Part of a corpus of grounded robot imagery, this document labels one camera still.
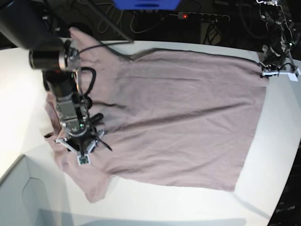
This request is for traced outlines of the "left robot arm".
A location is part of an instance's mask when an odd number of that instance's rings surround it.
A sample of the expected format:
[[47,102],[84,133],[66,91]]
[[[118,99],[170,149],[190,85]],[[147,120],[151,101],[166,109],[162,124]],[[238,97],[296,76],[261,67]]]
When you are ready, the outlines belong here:
[[281,1],[258,0],[257,3],[262,21],[268,28],[276,30],[276,34],[271,37],[271,44],[262,47],[261,77],[286,75],[290,81],[297,82],[301,77],[301,70],[295,65],[291,54],[297,45],[297,33],[293,31],[293,24],[288,23]]

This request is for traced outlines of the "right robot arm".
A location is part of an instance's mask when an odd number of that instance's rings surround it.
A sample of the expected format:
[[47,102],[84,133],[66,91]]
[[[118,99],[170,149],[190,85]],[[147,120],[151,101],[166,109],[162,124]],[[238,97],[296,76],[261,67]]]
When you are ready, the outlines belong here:
[[80,164],[90,162],[89,155],[105,134],[96,130],[103,114],[89,114],[91,92],[96,79],[92,68],[92,80],[88,90],[81,89],[79,51],[70,39],[56,37],[35,14],[28,0],[2,0],[0,2],[0,31],[17,47],[29,51],[32,69],[42,70],[50,92],[55,98],[59,123],[64,131],[57,138],[69,152],[77,155]]

